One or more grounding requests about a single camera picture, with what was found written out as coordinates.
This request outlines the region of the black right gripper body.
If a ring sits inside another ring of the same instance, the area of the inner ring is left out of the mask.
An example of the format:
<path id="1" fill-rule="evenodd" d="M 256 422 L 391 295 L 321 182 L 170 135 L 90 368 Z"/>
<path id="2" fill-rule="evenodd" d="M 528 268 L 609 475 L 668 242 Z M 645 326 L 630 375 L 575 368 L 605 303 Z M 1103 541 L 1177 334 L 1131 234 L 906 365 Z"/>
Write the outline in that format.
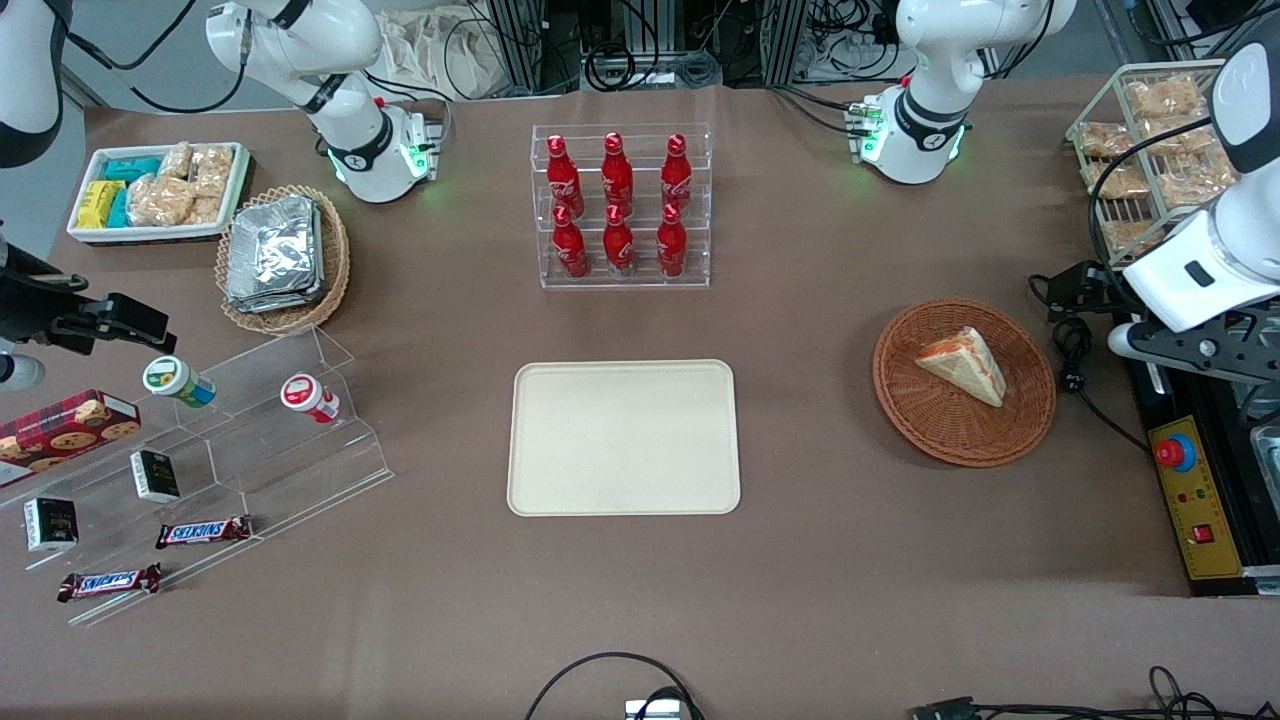
<path id="1" fill-rule="evenodd" d="M 74 354 L 90 354 L 95 338 L 60 332 L 61 318 L 77 319 L 87 304 L 78 293 L 86 278 L 67 274 L 10 243 L 1 245 L 1 337 L 14 345 L 35 342 Z"/>

